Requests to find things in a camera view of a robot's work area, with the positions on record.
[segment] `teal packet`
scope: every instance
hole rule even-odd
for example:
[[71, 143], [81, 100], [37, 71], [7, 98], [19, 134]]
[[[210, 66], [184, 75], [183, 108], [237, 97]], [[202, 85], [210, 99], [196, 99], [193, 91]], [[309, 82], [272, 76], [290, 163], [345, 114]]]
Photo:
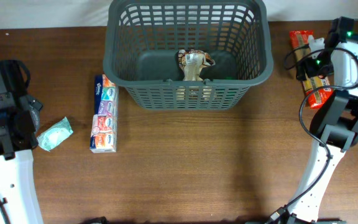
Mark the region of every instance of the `teal packet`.
[[73, 130], [71, 129], [67, 118], [64, 117], [61, 121], [57, 122], [38, 136], [37, 140], [39, 146], [49, 152], [62, 143], [71, 134], [73, 134]]

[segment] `white wall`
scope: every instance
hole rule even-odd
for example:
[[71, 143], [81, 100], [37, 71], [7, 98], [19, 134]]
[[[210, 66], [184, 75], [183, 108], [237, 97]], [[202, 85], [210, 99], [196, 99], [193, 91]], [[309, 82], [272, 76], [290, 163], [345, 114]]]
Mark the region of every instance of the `white wall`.
[[[264, 2], [270, 21], [331, 20], [339, 16], [358, 19], [358, 0]], [[0, 29], [105, 26], [110, 3], [111, 0], [0, 0]]]

